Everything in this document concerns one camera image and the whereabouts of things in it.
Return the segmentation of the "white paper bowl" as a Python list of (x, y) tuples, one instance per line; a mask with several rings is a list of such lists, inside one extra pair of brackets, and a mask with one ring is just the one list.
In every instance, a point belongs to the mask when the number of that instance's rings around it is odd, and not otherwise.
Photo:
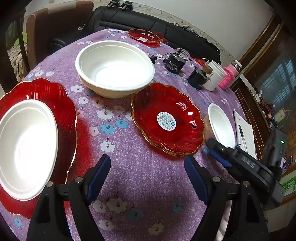
[(50, 180), (58, 152), (58, 128), (51, 109), (23, 100), (1, 118), (1, 186), (16, 200), (37, 197)]
[(208, 106), (207, 115), (204, 117), (205, 140), (214, 138), (225, 147), (235, 148), (236, 140), (232, 125), (226, 113), (216, 104)]

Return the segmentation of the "black pen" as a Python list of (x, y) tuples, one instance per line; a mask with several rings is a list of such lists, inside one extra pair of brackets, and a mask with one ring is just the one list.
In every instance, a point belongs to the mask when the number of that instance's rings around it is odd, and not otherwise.
[(244, 138), (243, 130), (242, 130), (240, 124), (238, 124), (238, 126), (239, 126), (239, 131), (240, 131), (240, 134), (241, 134), (241, 138), (242, 138), (243, 144), (244, 144), (244, 146), (246, 147), (246, 142), (245, 142), (245, 138)]

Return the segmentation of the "wooden side cabinet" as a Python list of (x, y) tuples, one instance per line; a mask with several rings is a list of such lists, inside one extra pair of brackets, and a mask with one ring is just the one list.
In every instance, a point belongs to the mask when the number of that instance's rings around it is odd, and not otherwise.
[(283, 172), (280, 181), (287, 189), (282, 204), (287, 204), (295, 200), (295, 85), (289, 85), (286, 78), (282, 80), (277, 74), (272, 74), (253, 88), (259, 100), (245, 85), (243, 76), (231, 86), (242, 105), (247, 122), (253, 126), (259, 160), (263, 158), (263, 149), (275, 124), (287, 134), (285, 157), (292, 157), (292, 163)]

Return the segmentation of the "white plastic jar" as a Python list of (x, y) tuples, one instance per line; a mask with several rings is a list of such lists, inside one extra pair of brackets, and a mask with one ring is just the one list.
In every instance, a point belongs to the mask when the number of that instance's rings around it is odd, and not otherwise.
[(208, 66), (212, 69), (212, 72), (206, 74), (209, 80), (203, 84), (203, 87), (208, 91), (213, 91), (226, 76), (226, 72), (222, 66), (214, 60), (210, 61)]

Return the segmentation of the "far red plate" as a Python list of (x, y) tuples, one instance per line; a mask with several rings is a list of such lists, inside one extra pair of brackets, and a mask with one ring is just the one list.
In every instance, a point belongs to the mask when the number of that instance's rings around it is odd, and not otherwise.
[(130, 29), (128, 30), (128, 34), (132, 39), (148, 45), (156, 45), (161, 42), (158, 35), (147, 30)]

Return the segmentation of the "black device with cork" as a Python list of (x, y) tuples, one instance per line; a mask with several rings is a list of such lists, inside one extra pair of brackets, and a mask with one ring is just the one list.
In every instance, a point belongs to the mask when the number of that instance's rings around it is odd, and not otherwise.
[(210, 79), (208, 75), (212, 74), (213, 69), (208, 65), (203, 66), (202, 69), (195, 68), (190, 74), (187, 81), (195, 89), (201, 90), (203, 85)]

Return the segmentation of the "small black plug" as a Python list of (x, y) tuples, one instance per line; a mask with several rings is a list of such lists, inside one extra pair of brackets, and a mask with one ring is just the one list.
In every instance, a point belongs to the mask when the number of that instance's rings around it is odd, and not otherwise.
[(156, 60), (158, 59), (157, 56), (152, 55), (152, 54), (148, 54), (148, 57), (150, 58), (150, 60), (151, 60), (151, 62), (152, 62), (153, 64), (155, 64), (155, 63), (156, 63)]

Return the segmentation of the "red gold-rimmed plate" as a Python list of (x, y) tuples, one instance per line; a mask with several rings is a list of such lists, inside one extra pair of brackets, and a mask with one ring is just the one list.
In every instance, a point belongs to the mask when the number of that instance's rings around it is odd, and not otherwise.
[(131, 99), (132, 120), (143, 137), (168, 155), (195, 154), (205, 141), (198, 107), (177, 88), (152, 83)]

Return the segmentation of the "pink sleeved thermos bottle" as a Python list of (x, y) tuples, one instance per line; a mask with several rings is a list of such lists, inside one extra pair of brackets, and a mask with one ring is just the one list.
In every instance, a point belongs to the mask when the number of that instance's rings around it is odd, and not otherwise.
[(240, 73), (241, 68), (242, 65), (238, 60), (235, 60), (234, 62), (230, 63), (227, 67), (223, 67), (226, 76), (223, 78), (223, 80), (219, 83), (218, 86), (222, 90), (225, 90), (231, 84), (231, 82), (234, 81), (235, 77)]

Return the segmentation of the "red plastic bag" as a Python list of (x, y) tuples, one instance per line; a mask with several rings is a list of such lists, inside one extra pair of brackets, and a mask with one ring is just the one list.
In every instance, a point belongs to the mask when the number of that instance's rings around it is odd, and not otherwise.
[(190, 57), (202, 66), (212, 60), (213, 56), (216, 57), (216, 52), (206, 40), (187, 31), (169, 30), (165, 33), (163, 41), (175, 52), (180, 51), (183, 57)]

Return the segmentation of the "beige plastic bowl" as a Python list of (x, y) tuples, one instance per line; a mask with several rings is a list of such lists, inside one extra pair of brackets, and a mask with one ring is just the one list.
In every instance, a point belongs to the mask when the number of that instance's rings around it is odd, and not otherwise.
[(100, 87), (96, 87), (93, 84), (87, 83), (80, 75), (78, 75), (78, 77), (79, 77), (80, 81), (86, 87), (88, 87), (89, 89), (94, 91), (96, 94), (98, 94), (100, 96), (103, 96), (103, 97), (106, 97), (106, 98), (112, 98), (112, 99), (123, 98), (123, 97), (129, 96), (131, 94), (135, 94), (135, 93), (143, 90), (144, 88), (146, 88), (148, 85), (150, 85), (150, 83), (149, 83), (149, 84), (145, 85), (144, 87), (138, 88), (136, 90), (127, 90), (127, 91), (107, 90), (107, 89), (103, 89), (103, 88), (100, 88)]

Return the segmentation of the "red wedding plate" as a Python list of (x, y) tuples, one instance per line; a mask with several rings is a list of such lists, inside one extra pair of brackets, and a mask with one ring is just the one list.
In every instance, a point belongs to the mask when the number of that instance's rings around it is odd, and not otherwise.
[[(16, 103), (31, 99), (45, 103), (55, 117), (58, 128), (58, 152), (49, 181), (55, 184), (64, 184), (67, 181), (77, 149), (75, 105), (62, 85), (46, 78), (38, 78), (17, 84), (1, 98), (1, 118)], [(10, 197), (1, 186), (1, 204), (14, 215), (30, 218), (39, 196), (40, 194), (29, 201), (19, 201)]]

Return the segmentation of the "black leather sofa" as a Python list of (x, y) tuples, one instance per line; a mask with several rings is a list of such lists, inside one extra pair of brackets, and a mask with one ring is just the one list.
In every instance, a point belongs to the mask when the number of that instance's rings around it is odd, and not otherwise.
[(90, 34), (104, 29), (128, 31), (143, 29), (153, 33), (162, 33), (168, 45), (174, 49), (184, 48), (191, 57), (206, 58), (221, 63), (220, 50), (206, 38), (199, 36), (189, 26), (181, 26), (161, 20), (154, 16), (136, 11), (124, 11), (119, 8), (100, 6), (91, 12), (79, 25), (54, 34), (50, 38), (47, 50), (53, 54), (57, 50)]

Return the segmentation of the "dark wooden chair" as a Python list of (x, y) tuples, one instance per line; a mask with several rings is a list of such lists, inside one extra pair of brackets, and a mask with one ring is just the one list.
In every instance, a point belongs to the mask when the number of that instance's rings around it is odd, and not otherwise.
[(30, 72), (27, 44), (23, 36), (25, 12), (22, 9), (1, 26), (1, 87), (5, 93)]

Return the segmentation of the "black power adapter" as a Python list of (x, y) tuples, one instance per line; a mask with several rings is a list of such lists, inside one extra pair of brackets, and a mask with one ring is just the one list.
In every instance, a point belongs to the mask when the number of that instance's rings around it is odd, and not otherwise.
[(176, 52), (170, 52), (168, 57), (163, 59), (163, 63), (165, 64), (165, 68), (174, 74), (179, 74), (179, 72), (184, 67), (185, 63), (187, 62), (186, 56), (183, 56), (182, 53), (183, 49), (179, 48)]

